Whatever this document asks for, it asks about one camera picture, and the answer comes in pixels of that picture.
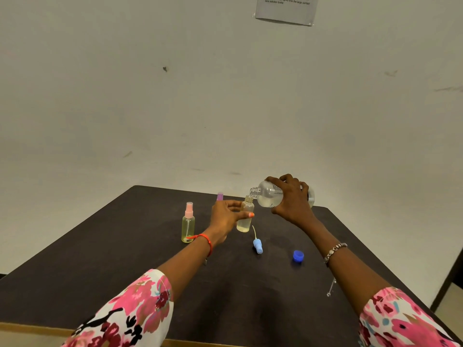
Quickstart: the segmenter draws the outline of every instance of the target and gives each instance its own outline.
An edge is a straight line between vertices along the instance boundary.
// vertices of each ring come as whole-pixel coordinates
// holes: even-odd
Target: instruction sheet
[[[258,0],[256,18],[313,25],[318,0]]]

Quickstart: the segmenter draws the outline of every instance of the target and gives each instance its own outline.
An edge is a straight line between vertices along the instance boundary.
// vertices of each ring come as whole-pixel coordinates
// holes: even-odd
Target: pink spray nozzle
[[[185,210],[187,218],[193,218],[193,202],[187,202],[187,209]]]

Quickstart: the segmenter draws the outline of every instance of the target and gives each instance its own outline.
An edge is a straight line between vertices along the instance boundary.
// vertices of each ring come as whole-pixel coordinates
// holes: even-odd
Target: sleeve
[[[460,347],[410,297],[394,287],[379,291],[365,305],[359,335],[364,347]]]
[[[174,303],[167,277],[148,270],[87,319],[65,347],[159,347],[169,330]]]

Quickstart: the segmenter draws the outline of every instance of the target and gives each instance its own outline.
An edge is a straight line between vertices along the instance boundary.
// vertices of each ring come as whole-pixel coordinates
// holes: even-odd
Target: blue spray nozzle
[[[255,239],[254,241],[252,241],[252,243],[254,244],[254,248],[256,249],[257,253],[262,254],[262,242],[259,239]]]
[[[304,260],[304,253],[302,251],[294,251],[293,261],[296,263],[301,263]]]

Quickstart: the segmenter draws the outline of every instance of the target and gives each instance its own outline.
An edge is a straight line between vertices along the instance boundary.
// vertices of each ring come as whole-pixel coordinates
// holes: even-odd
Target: table
[[[0,280],[0,328],[69,335],[185,246],[180,234],[186,202],[194,203],[199,233],[209,224],[215,199],[131,187]],[[163,346],[358,346],[358,319],[338,286],[327,297],[333,277],[315,246],[298,228],[255,204],[252,224],[263,254],[253,249],[252,231],[232,231],[175,303]],[[316,206],[313,211],[341,242],[433,316],[332,212]],[[292,262],[296,249],[305,254],[301,265]]]

